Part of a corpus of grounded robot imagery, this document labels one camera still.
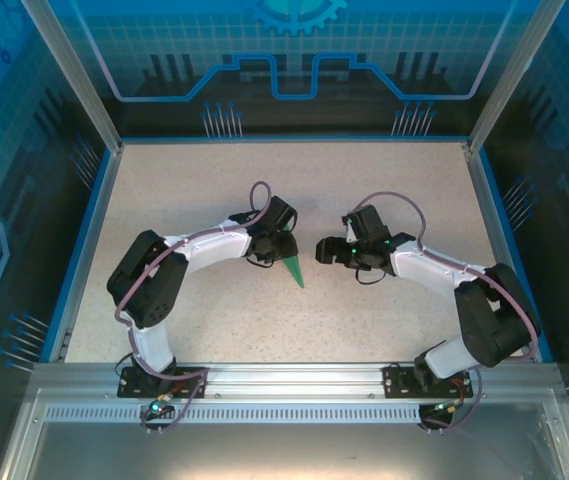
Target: aluminum frame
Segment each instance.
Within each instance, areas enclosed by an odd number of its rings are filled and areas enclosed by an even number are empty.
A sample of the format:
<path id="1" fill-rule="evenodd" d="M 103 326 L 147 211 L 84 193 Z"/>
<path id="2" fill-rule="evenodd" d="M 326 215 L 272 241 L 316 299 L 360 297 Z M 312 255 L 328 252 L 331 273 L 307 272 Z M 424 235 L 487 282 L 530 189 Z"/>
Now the aluminum frame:
<path id="1" fill-rule="evenodd" d="M 22 5 L 102 137 L 106 148 L 118 154 L 122 139 L 48 1 L 22 0 Z"/>
<path id="2" fill-rule="evenodd" d="M 357 411 L 396 408 L 409 412 L 402 423 L 416 423 L 411 408 L 419 399 L 391 399 L 383 395 L 381 369 L 388 364 L 212 364 L 205 398 L 191 408 L 223 408 L 226 411 L 264 411 L 294 405 L 313 409 L 339 408 Z M 1 480 L 27 478 L 47 422 L 61 421 L 48 415 L 51 409 L 71 411 L 74 422 L 137 423 L 134 415 L 109 415 L 122 407 L 141 408 L 147 401 L 117 399 L 117 377 L 113 364 L 39 364 L 20 410 L 4 461 Z M 506 364 L 485 369 L 485 404 L 538 404 L 544 408 L 548 437 L 552 439 L 559 466 L 569 479 L 569 402 L 555 364 Z M 95 413 L 104 420 L 95 420 Z M 268 419 L 255 415 L 251 423 Z M 323 423 L 399 423 L 364 415 L 364 420 L 326 419 Z M 219 423 L 192 419 L 190 423 Z M 299 423 L 280 419 L 277 423 Z M 246 423 L 237 419 L 227 423 Z"/>
<path id="3" fill-rule="evenodd" d="M 504 229 L 502 228 L 500 217 L 497 213 L 497 206 L 491 194 L 491 187 L 489 186 L 479 153 L 472 152 L 468 146 L 463 148 L 469 175 L 473 183 L 473 188 L 475 189 L 477 203 L 480 207 L 482 218 L 484 219 L 486 233 L 488 234 L 495 260 L 515 269 L 513 256 L 508 248 L 508 242 L 504 235 Z"/>
<path id="4" fill-rule="evenodd" d="M 84 288 L 86 287 L 86 281 L 91 269 L 91 262 L 93 261 L 93 255 L 95 254 L 97 242 L 100 238 L 100 232 L 102 231 L 106 210 L 111 198 L 113 186 L 115 185 L 115 178 L 117 177 L 121 160 L 122 150 L 118 153 L 112 153 L 108 159 L 104 178 L 100 185 L 96 185 L 96 188 L 99 188 L 99 192 L 97 201 L 95 202 L 95 209 L 90 219 L 84 244 L 77 261 L 77 267 L 73 275 L 73 281 L 68 292 L 66 303 L 64 304 L 60 323 L 55 332 L 53 347 L 48 357 L 43 359 L 44 361 L 57 362 L 60 358 L 65 356 L 64 339 L 71 335 L 77 319 L 77 312 L 80 308 L 82 295 L 84 294 Z"/>
<path id="5" fill-rule="evenodd" d="M 480 151 L 489 133 L 493 130 L 520 80 L 528 70 L 537 50 L 555 23 L 566 0 L 541 0 L 522 34 L 504 72 L 491 93 L 473 131 L 469 136 L 471 152 Z"/>

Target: white robotic arm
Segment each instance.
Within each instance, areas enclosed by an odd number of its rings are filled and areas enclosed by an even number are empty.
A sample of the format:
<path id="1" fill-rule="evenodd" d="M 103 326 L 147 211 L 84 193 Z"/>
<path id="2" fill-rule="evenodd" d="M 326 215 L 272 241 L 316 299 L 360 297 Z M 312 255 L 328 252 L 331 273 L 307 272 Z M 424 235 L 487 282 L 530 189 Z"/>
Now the white robotic arm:
<path id="1" fill-rule="evenodd" d="M 217 228 L 228 230 L 238 226 L 237 222 L 226 220 Z M 189 236 L 165 237 L 164 243 L 167 247 L 172 247 Z M 250 244 L 251 236 L 246 229 L 241 228 L 228 233 L 203 235 L 177 248 L 175 253 L 183 255 L 188 262 L 184 273 L 186 276 L 222 260 L 241 258 L 246 255 Z M 160 322 L 147 328 L 138 328 L 133 323 L 131 328 L 142 358 L 156 372 L 164 371 L 174 361 L 173 351 L 168 342 L 166 322 Z"/>
<path id="2" fill-rule="evenodd" d="M 232 258 L 255 256 L 269 265 L 297 255 L 295 238 L 285 229 L 297 212 L 275 196 L 259 221 L 243 227 L 256 214 L 252 211 L 233 215 L 197 234 L 161 237 L 149 230 L 142 232 L 129 248 L 111 275 L 107 289 L 116 305 L 134 290 L 122 317 L 130 329 L 134 358 L 146 373 L 170 375 L 175 366 L 164 320 L 188 274 Z M 166 255 L 166 250 L 171 250 L 170 254 Z M 166 256 L 137 289 L 133 288 L 142 272 L 160 255 Z"/>
<path id="3" fill-rule="evenodd" d="M 317 244 L 317 261 L 341 263 L 356 271 L 379 269 L 424 285 L 457 306 L 461 335 L 415 359 L 415 376 L 423 389 L 478 364 L 493 367 L 531 342 L 526 322 L 495 285 L 515 299 L 539 335 L 539 321 L 506 265 L 469 265 L 425 248 L 406 233 L 393 236 L 372 205 L 358 207 L 342 220 L 346 237 L 322 239 Z"/>

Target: beige tabletop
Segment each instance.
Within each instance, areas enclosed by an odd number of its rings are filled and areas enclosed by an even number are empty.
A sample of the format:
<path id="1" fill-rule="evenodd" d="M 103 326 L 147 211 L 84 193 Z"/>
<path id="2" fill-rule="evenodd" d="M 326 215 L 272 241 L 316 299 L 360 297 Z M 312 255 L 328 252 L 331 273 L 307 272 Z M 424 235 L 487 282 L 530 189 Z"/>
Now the beige tabletop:
<path id="1" fill-rule="evenodd" d="M 306 288 L 281 262 L 267 270 L 228 260 L 189 275 L 166 320 L 179 361 L 404 361 L 459 333 L 455 307 L 421 285 L 388 277 L 360 286 L 353 270 L 314 258 L 319 239 L 343 235 L 341 216 L 363 197 L 395 190 L 424 210 L 427 246 L 493 264 L 459 144 L 127 145 L 66 361 L 114 362 L 130 351 L 106 281 L 140 232 L 189 233 L 248 211 L 256 180 L 299 212 Z M 373 203 L 391 233 L 418 232 L 400 200 Z"/>

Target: blue frame border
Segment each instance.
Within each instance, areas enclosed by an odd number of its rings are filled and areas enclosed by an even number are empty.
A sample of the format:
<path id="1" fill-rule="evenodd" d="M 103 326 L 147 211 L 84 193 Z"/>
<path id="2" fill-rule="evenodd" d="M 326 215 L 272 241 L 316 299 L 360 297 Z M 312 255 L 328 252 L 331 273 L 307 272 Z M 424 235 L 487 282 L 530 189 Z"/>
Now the blue frame border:
<path id="1" fill-rule="evenodd" d="M 93 185 L 93 190 L 91 191 L 91 196 L 89 197 L 88 204 L 86 206 L 86 212 L 84 213 L 84 218 L 82 219 L 80 231 L 77 234 L 75 247 L 73 248 L 73 253 L 71 254 L 71 259 L 66 270 L 66 275 L 64 276 L 64 282 L 62 283 L 62 288 L 60 290 L 59 297 L 57 298 L 53 317 L 51 318 L 51 325 L 49 326 L 48 333 L 46 334 L 46 339 L 44 340 L 44 345 L 42 346 L 42 352 L 39 359 L 40 362 L 47 363 L 53 351 L 55 339 L 57 338 L 57 333 L 62 323 L 64 308 L 68 302 L 69 293 L 71 291 L 71 286 L 73 285 L 75 273 L 77 272 L 80 256 L 86 243 L 86 235 L 88 233 L 91 220 L 93 219 L 93 214 L 95 213 L 97 198 L 100 195 L 102 184 L 104 183 L 104 177 L 106 175 L 106 170 L 108 169 L 111 161 L 113 161 L 113 155 L 107 148 L 104 152 L 104 155 L 102 156 L 100 169 L 97 172 L 95 184 Z"/>
<path id="2" fill-rule="evenodd" d="M 139 103 L 139 102 L 156 102 L 156 103 L 165 103 L 165 102 L 189 102 L 191 101 L 205 86 L 206 84 L 211 81 L 213 77 L 218 72 L 226 72 L 226 71 L 239 71 L 241 69 L 240 63 L 243 60 L 263 60 L 269 63 L 269 69 L 271 73 L 271 93 L 274 98 L 277 100 L 312 100 L 317 96 L 319 91 L 319 64 L 322 60 L 326 59 L 345 59 L 349 62 L 349 68 L 351 70 L 370 70 L 373 74 L 375 74 L 380 81 L 391 91 L 397 98 L 400 100 L 454 100 L 454 101 L 466 101 L 470 100 L 475 96 L 477 90 L 480 87 L 480 84 L 484 78 L 486 71 L 488 70 L 491 61 L 493 60 L 493 56 L 497 50 L 497 47 L 502 41 L 502 37 L 504 36 L 504 32 L 508 27 L 511 17 L 515 12 L 515 9 L 519 3 L 519 0 L 513 0 L 511 3 L 510 8 L 507 10 L 502 23 L 500 24 L 500 28 L 495 34 L 495 38 L 491 43 L 491 46 L 480 66 L 480 69 L 477 73 L 475 80 L 473 81 L 473 85 L 471 90 L 466 94 L 407 94 L 400 90 L 400 88 L 395 85 L 395 83 L 382 71 L 379 65 L 371 62 L 358 62 L 357 60 L 357 53 L 356 52 L 324 52 L 318 53 L 313 57 L 313 62 L 311 64 L 311 90 L 309 93 L 301 93 L 301 94 L 282 94 L 279 92 L 278 86 L 278 72 L 277 72 L 277 62 L 275 57 L 270 53 L 264 52 L 256 52 L 256 53 L 235 53 L 231 56 L 231 63 L 230 64 L 222 64 L 222 65 L 215 65 L 213 66 L 196 84 L 193 88 L 186 94 L 186 95 L 173 95 L 173 96 L 157 96 L 157 97 L 126 97 L 123 96 L 116 83 L 115 79 L 111 75 L 108 66 L 106 65 L 106 61 L 100 52 L 100 49 L 95 41 L 91 33 L 91 29 L 89 28 L 88 24 L 86 23 L 86 19 L 84 14 L 82 13 L 78 1 L 71 0 L 71 7 L 73 8 L 77 20 L 80 23 L 84 34 L 93 50 L 93 54 L 102 70 L 104 78 L 106 79 L 113 96 L 117 98 L 120 102 L 123 103 Z"/>
<path id="3" fill-rule="evenodd" d="M 509 253 L 511 254 L 511 259 L 513 260 L 513 267 L 515 268 L 515 273 L 517 278 L 522 282 L 522 288 L 528 296 L 528 299 L 535 310 L 535 313 L 539 317 L 539 310 L 537 304 L 535 303 L 535 298 L 533 297 L 533 291 L 531 290 L 531 285 L 528 282 L 528 277 L 524 271 L 524 264 L 522 263 L 522 257 L 520 257 L 520 252 L 517 249 L 517 244 L 515 243 L 515 235 L 513 235 L 513 230 L 511 225 L 508 223 L 508 216 L 506 215 L 506 209 L 504 208 L 504 203 L 502 202 L 502 197 L 500 195 L 499 189 L 497 188 L 497 182 L 495 181 L 495 175 L 493 175 L 493 169 L 488 160 L 488 155 L 484 147 L 480 150 L 480 162 L 484 172 L 486 173 L 486 179 L 488 181 L 488 186 L 491 190 L 491 197 L 495 203 L 495 208 L 497 210 L 497 215 L 499 217 L 500 225 L 502 231 L 504 232 L 504 237 L 506 238 L 506 246 Z M 553 354 L 551 353 L 551 348 L 548 344 L 548 339 L 546 338 L 546 332 L 544 331 L 544 326 L 542 325 L 542 333 L 539 338 L 539 349 L 540 355 L 544 362 L 553 362 Z"/>

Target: purple cable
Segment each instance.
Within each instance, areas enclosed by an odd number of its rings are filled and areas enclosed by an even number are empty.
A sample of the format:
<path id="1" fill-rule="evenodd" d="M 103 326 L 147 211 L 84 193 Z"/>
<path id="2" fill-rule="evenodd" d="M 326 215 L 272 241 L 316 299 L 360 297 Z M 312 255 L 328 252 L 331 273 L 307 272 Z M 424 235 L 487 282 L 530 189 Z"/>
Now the purple cable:
<path id="1" fill-rule="evenodd" d="M 484 389 L 482 382 L 482 374 L 480 373 L 479 366 L 473 367 L 470 370 L 473 370 L 477 375 L 477 392 L 475 392 L 475 400 L 473 401 L 473 405 L 471 405 L 469 411 L 466 412 L 466 415 L 464 415 L 462 419 L 456 422 L 454 425 L 448 427 L 447 430 L 456 430 L 457 428 L 464 425 L 466 422 L 468 422 L 469 418 L 471 418 L 471 416 L 477 411 L 477 409 L 480 406 L 480 401 L 482 400 L 482 391 Z"/>
<path id="2" fill-rule="evenodd" d="M 359 208 L 359 207 L 365 205 L 366 202 L 368 202 L 372 198 L 383 196 L 383 195 L 401 198 L 405 202 L 409 203 L 415 209 L 417 214 L 420 216 L 420 220 L 422 222 L 422 228 L 420 229 L 420 233 L 417 235 L 417 246 L 420 249 L 420 251 L 424 254 L 424 256 L 431 258 L 431 259 L 435 260 L 436 262 L 439 262 L 439 263 L 446 265 L 448 267 L 459 269 L 462 271 L 466 271 L 466 272 L 470 273 L 471 275 L 475 275 L 476 277 L 482 279 L 483 281 L 488 283 L 491 287 L 493 287 L 495 290 L 497 290 L 499 292 L 499 294 L 511 305 L 511 307 L 513 307 L 515 312 L 517 312 L 519 317 L 522 319 L 522 322 L 524 322 L 524 325 L 526 326 L 526 330 L 528 331 L 529 335 L 531 336 L 531 349 L 529 350 L 528 353 L 526 353 L 524 355 L 520 355 L 520 356 L 516 356 L 516 357 L 510 357 L 510 358 L 511 359 L 517 359 L 517 360 L 529 360 L 529 359 L 533 358 L 535 356 L 535 354 L 537 353 L 537 350 L 539 348 L 539 343 L 537 340 L 537 332 L 535 331 L 535 327 L 533 326 L 533 322 L 531 322 L 531 319 L 528 317 L 526 311 L 524 311 L 522 306 L 519 303 L 517 303 L 517 300 L 515 300 L 515 298 L 513 298 L 513 296 L 510 293 L 508 293 L 504 287 L 502 287 L 499 283 L 497 283 L 495 280 L 493 280 L 488 275 L 486 275 L 482 272 L 478 272 L 477 270 L 475 270 L 473 268 L 469 268 L 466 265 L 462 265 L 461 263 L 457 263 L 457 262 L 454 262 L 452 260 L 442 258 L 439 255 L 436 255 L 436 254 L 426 250 L 426 248 L 424 248 L 424 244 L 422 243 L 422 239 L 424 238 L 424 233 L 426 232 L 426 217 L 424 216 L 424 212 L 422 212 L 422 209 L 419 207 L 419 205 L 417 205 L 417 203 L 415 203 L 409 197 L 407 197 L 406 195 L 403 195 L 401 193 L 391 192 L 391 191 L 381 191 L 381 192 L 375 192 L 375 193 L 370 194 L 368 197 L 366 197 L 364 200 L 362 200 L 360 203 L 358 203 L 357 207 L 355 207 L 355 208 Z"/>
<path id="3" fill-rule="evenodd" d="M 137 344 L 135 343 L 135 336 L 133 334 L 133 322 L 123 318 L 122 317 L 122 312 L 124 311 L 124 309 L 126 308 L 126 305 L 128 304 L 128 302 L 131 300 L 131 298 L 133 297 L 133 295 L 135 294 L 135 292 L 140 288 L 140 286 L 142 285 L 142 283 L 144 282 L 144 280 L 146 280 L 146 278 L 151 274 L 151 272 L 153 272 L 153 270 L 166 258 L 168 257 L 171 253 L 173 253 L 175 250 L 177 250 L 178 248 L 180 248 L 181 246 L 183 246 L 184 244 L 195 240 L 196 238 L 199 237 L 203 237 L 204 235 L 211 235 L 213 233 L 226 233 L 226 232 L 233 232 L 236 230 L 241 230 L 243 228 L 247 228 L 250 227 L 251 225 L 256 224 L 257 222 L 260 221 L 260 219 L 266 214 L 266 211 L 268 210 L 269 205 L 271 204 L 271 198 L 272 198 L 272 194 L 271 194 L 271 187 L 268 183 L 264 182 L 264 181 L 258 181 L 255 182 L 253 184 L 253 186 L 251 187 L 251 192 L 250 192 L 250 203 L 251 206 L 254 205 L 253 202 L 253 195 L 255 193 L 255 190 L 257 189 L 258 186 L 262 185 L 263 187 L 266 188 L 266 204 L 264 205 L 264 207 L 262 208 L 262 210 L 260 210 L 260 212 L 255 215 L 255 217 L 253 217 L 251 220 L 249 220 L 246 223 L 243 223 L 241 225 L 236 225 L 233 227 L 229 227 L 229 228 L 210 228 L 208 230 L 203 230 L 201 232 L 197 232 L 194 233 L 192 235 L 189 235 L 188 237 L 178 241 L 175 245 L 173 245 L 170 248 L 167 248 L 166 250 L 164 250 L 162 253 L 160 253 L 142 272 L 142 274 L 139 276 L 139 278 L 137 280 L 135 280 L 135 282 L 133 283 L 133 285 L 131 286 L 131 288 L 129 289 L 128 292 L 126 292 L 126 295 L 124 295 L 124 297 L 122 298 L 122 300 L 120 301 L 120 303 L 117 305 L 117 308 L 115 309 L 115 320 L 117 320 L 118 322 L 124 324 L 128 329 L 128 338 L 129 338 L 129 342 L 131 343 L 131 349 L 133 350 L 133 357 L 135 358 L 135 361 L 144 369 L 144 371 L 146 373 L 148 373 L 149 375 L 153 375 L 157 378 L 161 378 L 162 380 L 172 380 L 172 381 L 181 381 L 181 380 L 189 380 L 191 378 L 196 378 L 196 377 L 201 377 L 203 375 L 205 375 L 208 372 L 208 368 L 204 368 L 202 370 L 199 370 L 197 372 L 194 373 L 190 373 L 188 375 L 165 375 L 163 373 L 160 372 L 156 372 L 155 370 L 153 370 L 153 368 L 141 357 L 139 349 L 137 348 Z"/>
<path id="4" fill-rule="evenodd" d="M 205 380 L 206 380 L 206 373 L 204 373 L 203 375 L 200 375 L 200 379 L 198 380 L 197 385 L 195 385 L 195 388 L 193 389 L 193 391 L 189 395 L 188 400 L 186 400 L 186 404 L 182 407 L 182 410 L 180 410 L 180 413 L 177 414 L 177 416 L 173 419 L 173 421 L 171 423 L 169 423 L 166 426 L 159 427 L 159 433 L 162 433 L 165 430 L 170 430 L 171 428 L 175 428 L 177 426 L 177 424 L 182 421 L 182 419 L 186 415 L 186 412 L 188 411 L 188 408 L 191 406 L 191 403 L 193 402 L 195 395 L 197 395 L 197 392 L 199 392 L 202 385 L 204 385 Z M 150 411 L 151 411 L 151 409 L 149 408 L 140 417 L 140 421 L 142 423 L 142 426 L 145 428 L 148 428 L 148 429 L 150 429 L 150 425 L 148 423 L 148 414 Z"/>

